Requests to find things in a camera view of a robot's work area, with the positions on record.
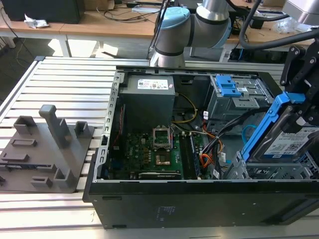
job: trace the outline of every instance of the computer case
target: computer case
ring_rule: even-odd
[[[150,147],[151,143],[148,144],[148,141],[152,142],[152,134],[147,134],[146,131],[138,132],[137,135],[142,135],[138,137],[134,135],[134,132],[125,129],[130,120],[129,115],[126,115],[125,107],[130,102],[125,102],[125,96],[121,96],[121,91],[129,85],[127,81],[134,77],[141,80],[150,77],[154,79],[166,77],[168,82],[168,79],[173,77],[173,84],[169,86],[174,87],[176,93],[187,96],[198,109],[206,109],[213,91],[216,90],[211,85],[211,81],[217,75],[229,75],[233,79],[258,79],[268,92],[266,96],[268,100],[281,93],[272,77],[264,72],[118,68],[112,85],[100,147],[92,156],[83,195],[84,202],[93,204],[105,229],[288,225],[319,208],[318,166],[314,160],[309,159],[309,156],[301,159],[300,163],[310,167],[313,172],[311,178],[213,180],[209,175],[202,174],[189,179],[185,177],[186,168],[184,168],[183,157],[197,160],[197,157],[193,155],[200,147],[196,146],[200,135],[186,131],[178,136],[176,127],[172,132],[171,126],[166,125],[167,130],[172,132],[171,141],[174,142],[171,148],[172,160],[170,165],[158,166],[154,157],[157,149],[153,150]],[[176,95],[173,110],[176,117],[178,109],[189,111],[181,103],[180,96]],[[149,116],[150,114],[141,115],[145,118]],[[188,144],[184,142],[187,137],[192,138]],[[225,145],[223,152],[226,153],[226,159],[236,160],[236,152],[243,147],[241,137],[225,135],[222,141]],[[151,155],[147,158],[150,159],[149,161],[145,161],[144,154]],[[130,161],[134,162],[132,167],[124,168],[126,158],[136,159],[136,161]],[[144,164],[141,170],[136,167],[137,160]],[[186,162],[189,166],[188,170],[194,171],[194,167],[196,168],[198,164],[191,165],[191,161]],[[183,165],[183,168],[172,172],[172,168],[179,163]],[[143,173],[136,174],[132,172],[132,168]],[[150,168],[154,169],[153,175],[145,173]],[[118,173],[122,169],[122,172],[125,170],[126,174]],[[155,178],[155,173],[162,175],[163,178]]]
[[[2,0],[11,21],[23,21],[24,15],[48,22],[79,23],[84,0]]]

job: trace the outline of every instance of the desk leg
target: desk leg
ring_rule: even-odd
[[[104,49],[104,41],[99,41],[99,47],[101,50]]]
[[[195,47],[191,47],[190,48],[190,53],[189,53],[190,57],[194,57],[195,56],[195,49],[196,49]]]
[[[72,57],[68,40],[59,40],[64,57]]]
[[[231,51],[232,51],[232,49],[224,47],[223,51],[221,52],[221,56],[219,58],[219,62],[228,62],[228,59],[229,59]]]
[[[15,48],[15,43],[13,41],[13,37],[4,36],[3,37],[5,43],[9,46],[9,48]]]

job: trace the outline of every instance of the wire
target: wire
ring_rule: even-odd
[[[240,49],[240,55],[239,55],[239,57],[238,57],[238,61],[241,59],[241,57],[243,56],[243,52],[244,52],[244,49],[243,48],[241,48]]]
[[[226,2],[237,12],[241,13],[244,16],[247,16],[249,14],[248,12],[248,8],[246,7],[240,7],[240,6],[236,6],[231,0],[226,0]],[[276,17],[260,17],[260,16],[254,16],[252,17],[253,20],[261,20],[261,21],[278,21],[281,19],[285,19],[289,17],[288,14],[284,14],[281,16],[276,16]]]
[[[243,139],[243,142],[244,142],[244,145],[247,143],[247,139],[246,139],[246,130],[249,128],[249,127],[253,127],[253,128],[257,128],[257,126],[255,126],[254,124],[249,124],[247,126],[245,126],[243,128],[243,131],[241,132],[241,138]]]
[[[21,51],[21,49],[22,49],[22,44],[21,44],[21,47],[20,47],[20,49],[18,50],[18,52],[17,52],[17,54],[16,54],[16,57],[15,57],[15,60],[17,61],[17,63],[22,67],[22,68],[27,68],[27,67],[25,67],[25,66],[23,66],[20,62],[19,62],[19,53],[20,53],[20,51]]]
[[[120,129],[119,129],[119,133],[118,135],[116,136],[113,144],[112,144],[112,148],[114,147],[115,143],[118,141],[119,137],[120,137],[120,134],[121,134],[121,131],[122,131],[122,114],[123,114],[123,106],[121,107],[121,114],[120,114]]]
[[[9,24],[7,23],[7,21],[5,20],[4,16],[3,16],[3,13],[2,13],[2,10],[4,8],[2,7],[0,9],[0,14],[1,14],[1,17],[3,19],[3,21],[5,22],[5,24],[7,25],[7,27],[11,30],[11,32],[16,36],[16,38],[18,38],[19,41],[21,41],[22,45],[25,47],[25,49],[27,50],[27,52],[32,56],[32,58],[34,58],[33,54],[29,51],[29,49],[25,46],[24,42],[17,36],[17,34],[13,31],[13,29],[9,26]]]
[[[268,41],[265,43],[260,43],[260,44],[248,44],[245,40],[245,33],[246,30],[248,28],[249,22],[251,21],[251,19],[253,19],[253,15],[258,7],[258,5],[260,4],[261,0],[256,0],[254,6],[252,7],[252,9],[250,10],[250,13],[247,16],[246,21],[244,22],[240,34],[239,34],[239,41],[240,44],[245,48],[245,49],[252,49],[252,50],[265,50],[265,49],[269,49],[269,48],[275,48],[275,47],[280,47],[280,46],[284,46],[284,45],[289,45],[289,44],[293,44],[299,41],[305,41],[305,40],[309,40],[312,38],[315,38],[317,36],[319,36],[319,29],[315,29],[312,31],[307,31],[304,33],[300,33],[294,36],[288,36],[288,37],[284,37],[281,39],[277,39],[277,40],[273,40],[273,41]]]
[[[151,39],[151,42],[150,42],[150,45],[149,45],[149,48],[148,48],[148,53],[147,53],[147,57],[146,57],[147,60],[149,59],[150,51],[155,46],[155,44],[156,44],[156,42],[158,40],[158,36],[159,36],[159,33],[160,33],[160,27],[161,27],[161,24],[162,24],[162,22],[164,20],[164,15],[165,15],[166,10],[168,8],[169,1],[170,0],[166,1],[166,5],[165,5],[165,8],[164,8],[163,12],[162,12],[162,10],[163,10],[163,6],[164,6],[165,0],[162,0],[162,2],[161,2],[160,9],[159,9],[160,14],[158,14],[157,19],[156,19],[157,25],[155,25],[155,31],[154,31],[153,37]]]
[[[120,13],[120,14],[113,14],[111,13],[110,11],[105,11],[104,13],[101,13],[98,9],[98,7],[96,7],[96,11],[102,15],[103,17],[105,17],[106,19],[108,20],[112,20],[112,21],[118,21],[118,22],[122,22],[122,23],[136,23],[136,22],[145,22],[145,21],[150,21],[148,20],[145,16],[146,15],[152,15],[152,14],[155,14],[155,13],[158,13],[159,11],[156,11],[156,12],[150,12],[150,13],[145,13],[145,14],[140,14],[139,16],[134,16],[134,17],[130,17],[130,18],[125,18],[125,19],[118,19],[118,18],[114,18],[113,16],[119,16],[119,15],[122,15],[122,14],[125,14],[125,13],[129,13],[129,12],[132,12],[132,11],[126,11],[126,12],[123,12],[123,13]],[[109,17],[109,16],[105,16],[106,13],[109,13],[112,17]]]
[[[191,132],[191,133],[200,133],[200,134],[205,134],[205,135],[207,135],[206,132],[200,132],[200,131],[194,131],[194,130],[186,130],[186,129],[182,128],[181,126],[178,126],[178,125],[175,124],[175,123],[172,123],[172,125],[174,125],[176,128],[178,128],[178,129],[181,130],[181,131]]]
[[[186,95],[184,95],[182,93],[178,93],[178,94],[183,96],[193,106],[193,108],[194,108],[194,116],[191,119],[188,119],[188,120],[177,120],[177,121],[172,121],[172,123],[188,123],[188,122],[192,122],[197,117],[197,108],[194,105],[194,103]]]

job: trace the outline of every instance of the black cable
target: black cable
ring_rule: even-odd
[[[153,37],[151,39],[151,42],[150,42],[150,45],[148,47],[148,53],[147,53],[147,56],[146,56],[146,59],[148,60],[149,59],[149,55],[150,55],[150,50],[151,50],[151,47],[153,46],[153,41],[155,39],[155,36],[158,32],[158,29],[159,29],[159,22],[160,22],[160,19],[161,19],[161,11],[163,10],[163,6],[164,6],[164,2],[165,0],[162,0],[161,2],[161,5],[160,5],[160,8],[159,8],[159,14],[156,18],[156,24],[155,24],[155,30],[154,30],[154,34],[153,34]]]
[[[151,42],[150,42],[150,45],[149,45],[149,48],[148,48],[148,53],[147,53],[147,57],[146,59],[148,60],[149,59],[149,55],[150,55],[150,50],[153,46],[155,46],[156,44],[156,41],[158,39],[158,36],[159,36],[159,33],[160,33],[160,27],[161,27],[161,24],[164,20],[164,15],[166,13],[166,10],[168,8],[168,5],[169,5],[169,1],[170,0],[167,0],[166,1],[166,5],[165,5],[165,8],[164,8],[164,11],[162,12],[162,9],[163,9],[163,6],[164,6],[164,3],[165,3],[165,0],[162,1],[161,5],[160,5],[160,9],[159,9],[159,15],[157,17],[157,25],[155,26],[155,32],[154,32],[154,35],[151,39]]]
[[[22,45],[25,47],[25,49],[27,50],[27,52],[32,56],[32,58],[34,58],[33,54],[29,51],[29,49],[25,46],[24,42],[17,36],[17,34],[12,30],[12,28],[9,26],[9,24],[7,23],[7,21],[5,20],[4,16],[3,16],[3,13],[2,13],[2,10],[4,8],[2,7],[0,9],[0,14],[1,14],[1,17],[3,19],[3,21],[5,22],[5,24],[7,25],[7,27],[12,31],[12,33],[16,36],[16,38],[18,38],[18,40],[22,43]]]
[[[284,37],[281,39],[277,39],[277,40],[273,40],[273,41],[268,41],[265,43],[260,43],[260,44],[248,44],[245,40],[245,33],[246,30],[248,28],[249,22],[251,21],[251,19],[253,18],[253,15],[258,7],[258,5],[260,4],[261,0],[256,0],[254,6],[252,7],[252,9],[250,10],[250,13],[248,14],[248,17],[246,19],[246,21],[244,22],[240,34],[239,34],[239,42],[242,45],[243,48],[245,49],[252,49],[252,50],[265,50],[265,49],[269,49],[269,48],[275,48],[275,47],[280,47],[280,46],[285,46],[285,45],[289,45],[289,44],[293,44],[299,41],[305,41],[305,40],[309,40],[312,38],[315,38],[317,36],[319,36],[319,29],[316,30],[312,30],[312,31],[307,31],[304,33],[300,33],[294,36],[288,36],[288,37]]]
[[[117,19],[117,18],[113,18],[113,17],[108,17],[108,16],[105,16],[105,14],[108,13],[108,11],[105,11],[104,12],[104,17],[109,19],[109,20],[113,20],[113,21],[132,21],[132,20],[139,20],[141,17],[144,17],[146,15],[151,15],[151,14],[155,14],[155,13],[158,13],[158,11],[156,12],[150,12],[150,13],[146,13],[146,14],[140,14],[139,16],[134,16],[134,17],[131,17],[131,18],[126,18],[126,19]]]
[[[245,112],[244,114],[242,114],[241,116],[239,116],[237,118],[232,119],[218,132],[218,134],[216,135],[216,138],[204,148],[203,153],[209,153],[211,150],[218,151],[218,149],[215,149],[215,147],[218,148],[218,139],[222,135],[229,132],[236,125],[242,124],[248,117],[250,117],[254,114],[266,112],[268,109],[269,109],[269,107],[262,107],[259,109],[253,109],[253,110]]]
[[[236,6],[231,0],[226,0],[226,2],[237,12],[241,13],[244,16],[248,16],[249,11],[248,8],[246,7],[240,7],[240,6]],[[278,21],[278,20],[282,20],[289,17],[288,14],[284,14],[281,16],[276,16],[276,17],[260,17],[260,16],[253,16],[252,19],[253,20],[261,20],[261,21]]]

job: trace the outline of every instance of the robotic arm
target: robotic arm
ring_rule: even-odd
[[[311,25],[319,23],[319,0],[287,0],[284,12],[288,15],[274,18],[254,17],[260,2],[261,0],[256,0],[249,14],[245,9],[235,6],[231,0],[204,0],[203,4],[197,8],[196,14],[190,14],[188,9],[182,7],[168,8],[162,12],[164,16],[159,23],[159,32],[156,33],[155,53],[150,65],[184,67],[184,47],[221,47],[231,31],[228,4],[235,10],[247,14],[239,36],[240,44],[245,49],[264,50],[319,36],[319,29],[316,29],[262,44],[248,44],[245,41],[245,32],[252,19],[274,21],[290,15],[300,23]]]
[[[151,66],[184,67],[184,47],[221,47],[231,31],[225,0],[204,0],[190,14],[182,7],[170,7],[164,15]]]

